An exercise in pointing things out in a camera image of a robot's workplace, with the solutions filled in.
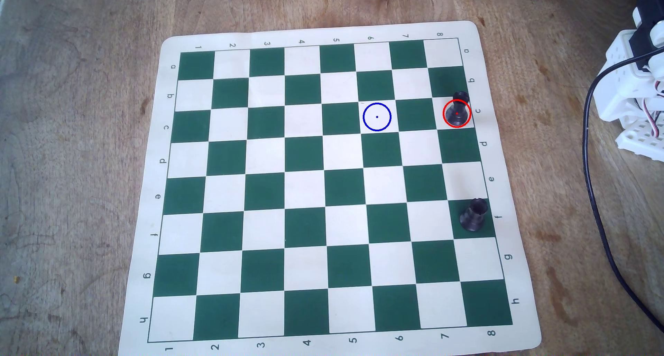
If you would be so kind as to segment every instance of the chess mat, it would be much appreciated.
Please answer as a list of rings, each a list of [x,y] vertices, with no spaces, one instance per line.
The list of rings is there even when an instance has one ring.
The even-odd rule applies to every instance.
[[[170,38],[152,119],[121,353],[539,343],[471,23]]]

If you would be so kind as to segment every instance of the white square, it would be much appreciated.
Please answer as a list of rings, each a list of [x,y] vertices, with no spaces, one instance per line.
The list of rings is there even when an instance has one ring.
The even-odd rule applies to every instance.
[[[417,284],[415,288],[422,329],[466,326],[460,282]]]
[[[326,207],[325,235],[328,246],[369,243],[367,206]]]
[[[245,175],[205,178],[203,212],[233,212],[245,209]]]
[[[286,172],[284,175],[286,208],[325,207],[325,172]]]
[[[456,38],[441,38],[440,40],[425,40],[424,54],[426,66],[454,67],[462,66],[459,40]]]
[[[427,68],[405,68],[393,70],[394,99],[414,100],[416,98],[431,98],[431,84],[429,83],[429,70]]]
[[[298,104],[284,108],[284,135],[310,137],[323,135],[323,108],[320,104]]]
[[[286,75],[321,73],[321,53],[318,46],[298,46],[284,49]]]
[[[415,283],[415,264],[410,242],[369,244],[371,285],[407,285]]]
[[[257,76],[249,78],[249,107],[283,106],[286,101],[286,78]]]
[[[197,254],[201,251],[203,214],[164,215],[159,254]]]
[[[327,103],[357,102],[355,72],[321,74],[321,101]]]
[[[454,238],[450,207],[446,200],[408,202],[411,241],[444,241]]]
[[[468,124],[464,125],[461,128],[455,128],[447,123],[445,123],[445,120],[443,118],[443,109],[445,108],[445,105],[452,100],[452,97],[435,97],[432,98],[432,101],[434,103],[434,119],[436,120],[436,129],[438,130],[454,130],[454,129],[466,129],[466,128],[473,128],[475,127],[475,123],[473,123],[473,119],[470,119]]]
[[[210,141],[240,141],[247,139],[246,107],[215,108],[210,112]]]
[[[392,69],[390,43],[355,44],[355,70],[385,71]]]
[[[210,110],[214,80],[180,80],[177,82],[175,111]]]
[[[358,106],[360,133],[389,133],[399,131],[399,122],[396,116],[396,101],[360,102]]]
[[[455,239],[454,251],[462,282],[502,280],[502,266],[494,237]]]
[[[223,50],[214,53],[214,78],[249,77],[249,50]]]
[[[368,205],[406,202],[406,183],[402,166],[367,167],[364,174]]]
[[[283,172],[286,166],[286,149],[283,138],[247,140],[247,174],[274,174]]]
[[[284,248],[284,209],[247,210],[242,230],[242,250]]]
[[[330,333],[376,329],[371,286],[328,289]]]
[[[284,335],[284,292],[241,293],[238,337],[276,335]]]
[[[207,142],[170,145],[168,177],[203,177],[207,174]]]
[[[437,130],[399,132],[403,165],[441,164]]]
[[[150,342],[194,339],[196,296],[157,296],[152,299]]]
[[[323,136],[324,169],[362,168],[362,137],[359,134]]]
[[[478,161],[445,163],[443,164],[443,178],[448,200],[487,197],[482,163]]]
[[[328,288],[328,248],[295,247],[284,250],[284,290]]]
[[[242,251],[202,252],[196,295],[239,293]]]

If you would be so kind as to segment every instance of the wooden table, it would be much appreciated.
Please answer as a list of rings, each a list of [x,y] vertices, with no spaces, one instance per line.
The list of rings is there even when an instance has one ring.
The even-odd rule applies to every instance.
[[[0,354],[117,352],[159,47],[174,35],[477,23],[543,333],[523,354],[664,351],[590,214],[582,101],[635,0],[4,0]],[[591,114],[622,272],[664,319],[664,165]]]

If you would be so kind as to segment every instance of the green square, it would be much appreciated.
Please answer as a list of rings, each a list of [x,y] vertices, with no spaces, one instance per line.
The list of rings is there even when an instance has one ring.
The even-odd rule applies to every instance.
[[[362,134],[362,158],[365,167],[401,165],[399,133]]]
[[[242,251],[241,292],[284,289],[284,250]]]
[[[286,171],[323,169],[323,137],[286,138]]]
[[[467,200],[449,200],[448,207],[450,208],[450,218],[452,219],[452,234],[454,239],[459,238],[486,238],[496,235],[494,229],[494,217],[491,215],[491,205],[489,199],[485,199],[489,210],[484,214],[484,224],[476,232],[469,232],[465,230],[459,222],[459,217],[469,206],[471,199]]]
[[[360,169],[325,171],[325,205],[363,205],[365,178]]]
[[[481,161],[475,128],[439,130],[438,142],[443,163]]]
[[[176,111],[170,142],[204,142],[210,134],[210,110]]]
[[[454,241],[413,242],[412,248],[417,283],[459,280]]]
[[[321,73],[355,71],[355,47],[353,44],[322,45]]]
[[[152,296],[196,295],[198,254],[157,255]]]
[[[284,74],[284,48],[251,49],[249,51],[249,76]]]
[[[374,286],[376,331],[419,330],[415,285]]]
[[[367,205],[369,242],[403,242],[411,240],[406,203]]]
[[[284,137],[284,106],[250,108],[247,138]]]
[[[455,92],[467,92],[463,67],[429,68],[429,82],[433,97],[452,97]]]
[[[393,100],[392,71],[357,72],[357,96],[361,101]]]
[[[214,77],[214,52],[180,53],[178,80],[201,80]]]
[[[392,69],[426,68],[423,40],[394,41],[390,43]]]
[[[404,167],[404,179],[409,202],[447,199],[443,166],[440,164]]]
[[[328,291],[284,292],[284,335],[329,334]]]
[[[323,134],[360,133],[357,102],[323,105]]]
[[[213,81],[212,108],[246,107],[248,100],[248,78],[224,78]]]
[[[371,286],[368,244],[328,246],[328,286]]]
[[[246,175],[245,210],[284,207],[284,173]]]
[[[196,297],[194,341],[236,339],[240,320],[240,294]]]
[[[242,250],[244,212],[203,214],[201,252]]]
[[[202,213],[205,177],[166,179],[164,215]]]
[[[325,208],[286,210],[286,247],[325,246]]]
[[[321,103],[321,75],[286,76],[286,104]]]
[[[512,325],[504,280],[462,282],[468,326]]]
[[[399,130],[435,130],[434,104],[431,98],[396,101]]]
[[[207,175],[239,175],[245,172],[247,141],[215,141],[208,144]]]

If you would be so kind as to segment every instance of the chess piece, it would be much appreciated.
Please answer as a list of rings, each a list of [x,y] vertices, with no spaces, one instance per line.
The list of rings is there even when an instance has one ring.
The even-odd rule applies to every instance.
[[[466,92],[456,92],[452,97],[453,100],[462,100],[452,102],[452,106],[448,107],[448,110],[445,111],[445,119],[454,125],[455,127],[461,126],[468,121],[468,102],[470,102],[470,97]]]
[[[488,210],[489,205],[484,199],[475,198],[470,201],[470,206],[461,213],[459,222],[465,230],[476,232],[484,225],[484,214]]]

